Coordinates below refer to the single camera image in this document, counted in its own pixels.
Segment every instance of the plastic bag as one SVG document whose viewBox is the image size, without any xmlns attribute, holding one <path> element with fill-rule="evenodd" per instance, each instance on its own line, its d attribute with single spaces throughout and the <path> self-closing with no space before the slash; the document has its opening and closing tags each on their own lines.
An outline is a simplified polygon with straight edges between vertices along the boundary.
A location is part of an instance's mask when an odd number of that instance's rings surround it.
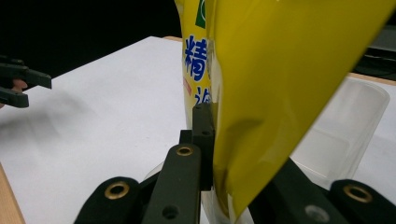
<svg viewBox="0 0 396 224">
<path fill-rule="evenodd" d="M 295 149 L 396 1 L 176 3 L 187 82 L 195 77 L 189 71 L 196 53 L 189 54 L 191 41 L 206 42 L 207 83 L 199 88 L 189 82 L 191 93 L 184 89 L 186 96 L 207 92 L 212 102 L 215 189 L 235 222 Z M 200 102 L 186 97 L 188 112 L 194 103 Z"/>
</svg>

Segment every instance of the green logo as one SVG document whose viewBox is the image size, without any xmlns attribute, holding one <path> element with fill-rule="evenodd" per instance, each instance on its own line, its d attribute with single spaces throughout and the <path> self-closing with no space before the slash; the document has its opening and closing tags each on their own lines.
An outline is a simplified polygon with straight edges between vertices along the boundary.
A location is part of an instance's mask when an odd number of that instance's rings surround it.
<svg viewBox="0 0 396 224">
<path fill-rule="evenodd" d="M 205 29 L 205 0 L 199 1 L 197 19 L 195 20 L 195 25 Z"/>
</svg>

